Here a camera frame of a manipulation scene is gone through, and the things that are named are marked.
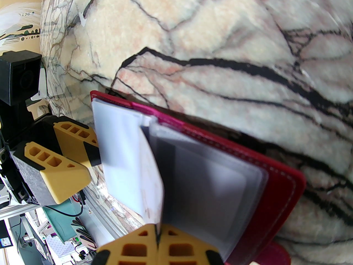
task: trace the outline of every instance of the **red card holder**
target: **red card holder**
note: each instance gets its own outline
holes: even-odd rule
[[[282,260],[282,264],[288,263],[287,255],[285,258],[279,256],[285,255],[284,250],[279,250],[279,246],[274,243],[270,244],[270,242],[304,192],[306,181],[301,172],[242,145],[180,121],[155,108],[98,91],[91,92],[91,100],[94,98],[138,111],[144,115],[154,116],[160,124],[168,125],[188,137],[265,170],[268,173],[268,180],[260,201],[246,230],[228,257],[227,263],[230,265],[249,264],[257,256],[261,257],[262,255],[266,256],[265,263],[280,264],[278,260]],[[266,251],[260,254],[265,248],[266,251],[270,250],[272,253],[278,253],[279,255],[266,255]]]

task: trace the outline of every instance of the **table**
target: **table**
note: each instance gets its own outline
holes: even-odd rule
[[[307,189],[276,240],[294,265],[351,264],[352,4],[43,0],[48,100],[93,126],[89,92],[109,90],[301,170]],[[121,231],[139,227],[91,172]]]

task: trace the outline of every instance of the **black camera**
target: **black camera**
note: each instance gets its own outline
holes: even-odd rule
[[[0,100],[13,106],[38,93],[40,54],[8,51],[0,57]]]

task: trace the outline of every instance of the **white label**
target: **white label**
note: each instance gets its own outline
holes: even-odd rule
[[[11,245],[11,241],[8,237],[0,239],[2,247]]]

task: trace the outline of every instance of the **marble surface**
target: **marble surface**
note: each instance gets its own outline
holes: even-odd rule
[[[352,5],[43,0],[48,98],[93,126],[89,92],[112,89],[301,170],[307,189],[277,241],[294,265],[353,264]]]

